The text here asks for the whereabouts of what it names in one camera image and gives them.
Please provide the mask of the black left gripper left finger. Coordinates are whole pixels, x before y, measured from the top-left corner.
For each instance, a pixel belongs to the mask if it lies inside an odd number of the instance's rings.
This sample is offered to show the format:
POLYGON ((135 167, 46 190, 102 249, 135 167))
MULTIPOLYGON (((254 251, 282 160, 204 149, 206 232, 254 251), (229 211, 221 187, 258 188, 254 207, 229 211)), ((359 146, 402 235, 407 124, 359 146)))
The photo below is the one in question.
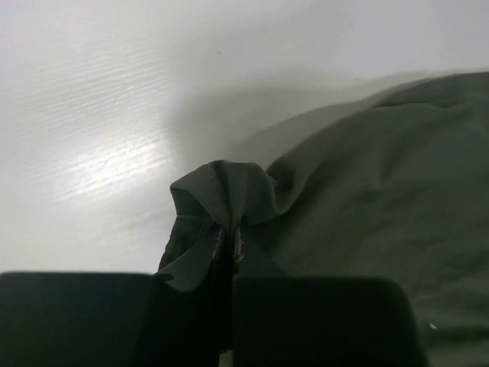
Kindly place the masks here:
POLYGON ((1 276, 3 366, 216 366, 212 228, 155 274, 1 276))

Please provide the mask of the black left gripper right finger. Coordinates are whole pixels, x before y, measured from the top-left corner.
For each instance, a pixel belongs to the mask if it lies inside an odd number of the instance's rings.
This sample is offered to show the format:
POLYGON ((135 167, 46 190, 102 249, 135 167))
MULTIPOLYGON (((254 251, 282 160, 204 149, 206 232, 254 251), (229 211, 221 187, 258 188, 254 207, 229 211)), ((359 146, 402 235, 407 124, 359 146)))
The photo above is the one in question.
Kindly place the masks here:
POLYGON ((382 278, 293 277, 235 233, 235 366, 427 366, 409 302, 382 278))

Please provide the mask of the olive green shorts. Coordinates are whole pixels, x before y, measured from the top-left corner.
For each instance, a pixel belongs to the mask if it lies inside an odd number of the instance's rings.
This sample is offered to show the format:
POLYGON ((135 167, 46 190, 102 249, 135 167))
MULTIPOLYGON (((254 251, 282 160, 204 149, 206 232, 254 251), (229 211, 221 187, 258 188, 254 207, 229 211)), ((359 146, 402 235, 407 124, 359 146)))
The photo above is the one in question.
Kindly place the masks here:
POLYGON ((433 366, 488 364, 488 75, 430 80, 315 133, 268 168, 214 161, 170 188, 166 266, 248 224, 294 275, 406 292, 433 366))

